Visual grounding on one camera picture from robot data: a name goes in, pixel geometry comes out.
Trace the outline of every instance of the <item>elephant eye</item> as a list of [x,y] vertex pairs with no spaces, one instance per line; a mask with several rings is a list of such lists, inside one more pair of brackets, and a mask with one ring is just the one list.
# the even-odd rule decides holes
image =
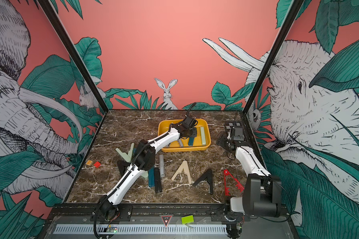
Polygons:
[[302,83],[301,82],[299,82],[299,84],[298,84],[298,89],[299,89],[299,92],[302,93]]

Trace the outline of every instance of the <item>red gripper tool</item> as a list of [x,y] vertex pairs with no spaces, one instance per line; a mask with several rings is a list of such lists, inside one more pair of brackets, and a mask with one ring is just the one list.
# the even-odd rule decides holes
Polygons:
[[238,181],[238,179],[236,179],[235,177],[233,177],[233,175],[230,174],[229,170],[225,169],[224,170],[224,181],[225,181],[225,195],[226,196],[231,196],[230,192],[229,192],[229,188],[226,187],[226,176],[230,175],[236,182],[237,184],[235,185],[241,192],[245,189],[242,184]]

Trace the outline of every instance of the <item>rabbit illustration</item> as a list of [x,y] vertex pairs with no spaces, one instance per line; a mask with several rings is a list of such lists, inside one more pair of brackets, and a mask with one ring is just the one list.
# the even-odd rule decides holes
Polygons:
[[[101,80],[95,76],[91,76],[91,78],[97,87],[97,84],[100,83]],[[106,97],[106,94],[103,90],[99,89],[98,87],[97,87],[97,90],[100,93],[102,98]],[[98,104],[97,99],[95,98],[95,95],[93,94],[93,92],[89,88],[89,85],[86,82],[84,82],[84,86],[80,87],[80,105],[86,106],[87,108],[93,108],[93,107],[98,108],[99,107],[99,104]]]
[[154,78],[157,82],[157,85],[163,89],[163,105],[166,105],[166,108],[165,109],[178,109],[172,102],[171,98],[172,98],[172,94],[170,93],[170,89],[175,85],[177,84],[177,79],[173,79],[169,82],[169,85],[168,87],[166,88],[165,87],[165,84],[157,79],[157,78]]

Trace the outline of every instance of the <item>green bar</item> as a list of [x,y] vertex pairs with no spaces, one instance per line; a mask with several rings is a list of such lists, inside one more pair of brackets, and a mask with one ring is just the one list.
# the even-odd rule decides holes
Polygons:
[[182,224],[192,223],[192,222],[194,222],[194,217],[193,217],[193,215],[185,216],[185,217],[182,217],[181,220],[182,220]]
[[201,128],[202,145],[206,145],[205,129],[204,129],[204,127],[200,127],[200,128]]

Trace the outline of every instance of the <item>white vent strip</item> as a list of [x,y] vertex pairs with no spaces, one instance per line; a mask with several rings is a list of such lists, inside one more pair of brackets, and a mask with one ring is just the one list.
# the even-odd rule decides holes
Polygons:
[[[165,227],[160,224],[111,224],[117,227],[117,232],[104,232],[108,227],[106,224],[97,225],[98,234],[210,234],[227,235],[226,225],[221,224],[191,224],[168,225]],[[93,234],[92,224],[57,224],[53,234]]]

